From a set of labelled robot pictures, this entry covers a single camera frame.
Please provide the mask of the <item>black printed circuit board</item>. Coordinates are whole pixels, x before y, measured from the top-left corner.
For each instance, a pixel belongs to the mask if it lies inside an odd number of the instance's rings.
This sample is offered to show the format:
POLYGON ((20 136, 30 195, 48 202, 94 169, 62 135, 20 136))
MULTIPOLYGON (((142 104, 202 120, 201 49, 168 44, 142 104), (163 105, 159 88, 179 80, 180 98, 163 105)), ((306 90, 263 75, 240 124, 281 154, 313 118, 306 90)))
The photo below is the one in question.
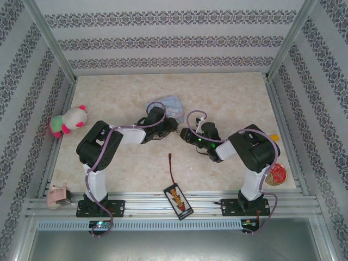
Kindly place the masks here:
POLYGON ((164 189, 164 194, 179 220, 184 220, 189 215, 194 213, 194 210, 192 209, 191 205, 187 201, 177 183, 174 183, 173 185, 164 189))

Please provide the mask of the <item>round red tin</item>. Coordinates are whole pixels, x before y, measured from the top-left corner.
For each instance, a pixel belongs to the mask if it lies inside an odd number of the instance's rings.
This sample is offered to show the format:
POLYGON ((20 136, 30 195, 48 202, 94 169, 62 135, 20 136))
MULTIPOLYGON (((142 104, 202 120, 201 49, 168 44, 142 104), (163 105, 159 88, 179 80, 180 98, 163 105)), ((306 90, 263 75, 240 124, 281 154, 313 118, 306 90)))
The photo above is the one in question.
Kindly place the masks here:
POLYGON ((266 184, 271 186, 278 186, 287 180, 287 171, 284 166, 276 163, 274 167, 268 172, 266 177, 266 184))

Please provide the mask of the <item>white pink plush toy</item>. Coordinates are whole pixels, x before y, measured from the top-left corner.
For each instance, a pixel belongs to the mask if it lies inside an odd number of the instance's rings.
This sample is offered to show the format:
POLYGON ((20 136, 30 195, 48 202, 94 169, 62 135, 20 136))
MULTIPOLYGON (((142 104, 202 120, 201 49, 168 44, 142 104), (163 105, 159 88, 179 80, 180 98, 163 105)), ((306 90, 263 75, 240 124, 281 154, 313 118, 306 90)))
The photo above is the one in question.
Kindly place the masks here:
POLYGON ((64 115, 52 117, 49 122, 49 130, 54 137, 60 138, 62 134, 70 134, 72 130, 84 127, 87 120, 86 106, 80 105, 71 108, 64 115))

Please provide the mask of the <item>small controller board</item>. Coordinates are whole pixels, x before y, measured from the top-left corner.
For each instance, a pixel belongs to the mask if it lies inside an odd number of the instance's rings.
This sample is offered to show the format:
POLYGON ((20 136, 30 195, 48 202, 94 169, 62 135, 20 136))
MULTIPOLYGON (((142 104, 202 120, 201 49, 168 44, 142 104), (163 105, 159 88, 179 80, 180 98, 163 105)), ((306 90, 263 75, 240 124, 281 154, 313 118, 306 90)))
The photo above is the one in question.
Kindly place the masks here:
POLYGON ((106 231, 111 227, 111 222, 109 220, 92 220, 89 222, 89 230, 94 231, 106 231))
POLYGON ((258 219, 241 219, 241 225, 246 232, 255 232, 260 227, 258 219))

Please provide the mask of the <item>grey metal sheet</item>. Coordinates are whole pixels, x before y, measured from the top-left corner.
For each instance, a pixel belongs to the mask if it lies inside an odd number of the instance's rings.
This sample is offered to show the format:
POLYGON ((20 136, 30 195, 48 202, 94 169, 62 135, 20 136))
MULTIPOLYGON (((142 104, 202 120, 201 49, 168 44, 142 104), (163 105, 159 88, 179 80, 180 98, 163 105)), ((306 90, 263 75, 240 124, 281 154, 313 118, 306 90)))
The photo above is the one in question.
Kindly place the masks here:
POLYGON ((28 261, 321 261, 310 235, 239 231, 39 231, 28 261))

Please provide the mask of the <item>pink toy box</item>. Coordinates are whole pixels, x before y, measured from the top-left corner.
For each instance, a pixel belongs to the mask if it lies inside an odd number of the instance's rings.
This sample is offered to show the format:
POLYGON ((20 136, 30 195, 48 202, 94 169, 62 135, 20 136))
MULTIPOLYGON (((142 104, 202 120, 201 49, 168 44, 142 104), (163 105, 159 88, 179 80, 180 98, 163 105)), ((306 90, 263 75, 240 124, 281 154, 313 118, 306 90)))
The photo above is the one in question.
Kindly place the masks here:
POLYGON ((64 183, 61 187, 55 185, 48 191, 46 197, 46 204, 49 209, 57 209, 71 204, 71 192, 64 183))

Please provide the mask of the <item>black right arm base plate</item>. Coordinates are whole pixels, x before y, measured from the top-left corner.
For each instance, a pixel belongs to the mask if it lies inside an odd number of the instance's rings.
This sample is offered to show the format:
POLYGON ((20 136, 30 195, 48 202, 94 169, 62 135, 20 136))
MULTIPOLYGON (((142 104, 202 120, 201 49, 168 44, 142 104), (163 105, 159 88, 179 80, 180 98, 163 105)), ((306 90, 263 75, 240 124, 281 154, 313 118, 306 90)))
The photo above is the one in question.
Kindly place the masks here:
POLYGON ((222 216, 256 216, 259 211, 260 216, 270 215, 268 200, 262 198, 256 203, 239 203, 236 198, 221 199, 222 216))

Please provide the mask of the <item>aluminium mounting rail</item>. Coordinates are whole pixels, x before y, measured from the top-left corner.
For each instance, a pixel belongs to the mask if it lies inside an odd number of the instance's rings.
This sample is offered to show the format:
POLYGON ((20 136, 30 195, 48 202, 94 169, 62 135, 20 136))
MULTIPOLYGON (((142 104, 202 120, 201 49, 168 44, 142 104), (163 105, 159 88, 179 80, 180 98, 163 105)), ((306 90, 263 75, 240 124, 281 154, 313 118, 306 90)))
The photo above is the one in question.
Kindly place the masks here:
MULTIPOLYGON (((222 218, 221 207, 216 203, 222 198, 237 198, 234 191, 186 191, 185 196, 194 213, 189 219, 222 218)), ((277 207, 273 218, 309 218, 321 216, 322 209, 316 196, 304 195, 299 189, 276 191, 277 207)), ((57 209, 48 209, 44 198, 29 200, 26 219, 36 220, 72 220, 76 218, 78 201, 81 193, 72 194, 72 204, 57 209)), ((163 192, 114 192, 109 194, 112 200, 124 200, 124 219, 171 220, 176 215, 163 192)))

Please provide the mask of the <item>aluminium side rail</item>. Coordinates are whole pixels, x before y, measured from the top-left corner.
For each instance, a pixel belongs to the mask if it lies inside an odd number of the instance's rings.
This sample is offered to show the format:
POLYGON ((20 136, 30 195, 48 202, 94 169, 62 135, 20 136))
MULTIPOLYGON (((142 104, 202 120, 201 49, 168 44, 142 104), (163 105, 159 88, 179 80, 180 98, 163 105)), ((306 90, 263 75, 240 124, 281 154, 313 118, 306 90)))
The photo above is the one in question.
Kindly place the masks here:
POLYGON ((268 95, 269 95, 272 109, 273 109, 274 114, 275 114, 278 129, 279 129, 279 132, 280 132, 280 135, 282 138, 282 142, 283 142, 283 145, 285 148, 285 152, 286 152, 286 155, 288 158, 288 162, 289 162, 289 166, 290 166, 292 175, 293 175, 294 179, 296 181, 298 181, 302 194, 305 196, 309 196, 310 193, 307 189, 306 182, 305 182, 305 179, 303 177, 303 174, 302 174, 302 171, 300 168, 300 163, 299 163, 298 158, 296 156, 295 149, 294 149, 290 134, 288 132, 286 120, 285 120, 284 114, 282 112, 282 107, 281 107, 281 104, 280 104, 279 99, 277 97, 275 87, 268 80, 265 80, 264 83, 265 83, 265 87, 266 87, 268 95))
MULTIPOLYGON (((76 90, 76 85, 77 85, 77 79, 74 81, 74 83, 72 83, 69 87, 68 92, 66 93, 66 97, 65 97, 65 101, 64 101, 64 106, 61 110, 61 113, 65 113, 67 112, 70 108, 71 108, 71 104, 73 101, 73 97, 74 97, 74 92, 76 90)), ((53 172, 55 169, 55 164, 57 162, 58 159, 58 154, 59 154, 59 150, 60 150, 60 146, 61 146, 61 138, 54 138, 52 141, 52 146, 51 146, 51 150, 50 153, 48 155, 48 160, 46 162, 46 165, 44 167, 44 171, 42 174, 42 178, 40 179, 40 183, 39 183, 39 189, 36 193, 35 198, 43 198, 45 197, 45 193, 47 190, 47 185, 51 183, 51 179, 53 176, 53 172)))

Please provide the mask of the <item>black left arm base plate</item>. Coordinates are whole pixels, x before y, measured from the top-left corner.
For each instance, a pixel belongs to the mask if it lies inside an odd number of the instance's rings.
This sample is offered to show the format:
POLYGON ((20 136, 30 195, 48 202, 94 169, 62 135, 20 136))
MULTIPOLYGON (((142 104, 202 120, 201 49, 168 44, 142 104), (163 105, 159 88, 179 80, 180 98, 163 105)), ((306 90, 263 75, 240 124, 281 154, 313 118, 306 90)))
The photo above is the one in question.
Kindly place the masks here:
MULTIPOLYGON (((125 201, 124 200, 108 200, 102 203, 104 208, 112 214, 114 218, 121 218, 124 216, 125 201)), ((78 218, 107 218, 110 215, 102 209, 97 203, 86 200, 78 202, 76 217, 78 218)))

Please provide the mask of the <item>aluminium frame post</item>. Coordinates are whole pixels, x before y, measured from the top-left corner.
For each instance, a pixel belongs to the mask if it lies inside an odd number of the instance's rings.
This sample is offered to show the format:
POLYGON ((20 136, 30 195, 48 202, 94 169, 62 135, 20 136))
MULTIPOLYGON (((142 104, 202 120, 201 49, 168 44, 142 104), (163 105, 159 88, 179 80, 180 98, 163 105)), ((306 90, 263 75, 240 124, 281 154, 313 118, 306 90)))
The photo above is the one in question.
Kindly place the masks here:
POLYGON ((269 70, 267 71, 267 73, 263 74, 265 82, 270 82, 274 78, 317 1, 318 0, 304 0, 303 5, 299 9, 293 24, 291 25, 286 37, 284 38, 277 54, 275 55, 270 65, 269 70))
POLYGON ((60 67, 63 69, 63 72, 65 73, 66 77, 69 79, 71 83, 75 82, 77 76, 75 75, 68 59, 66 58, 63 50, 61 49, 58 40, 54 36, 38 4, 35 0, 22 0, 22 2, 28 10, 33 21, 35 22, 36 26, 38 27, 41 35, 48 44, 49 48, 53 52, 60 67))

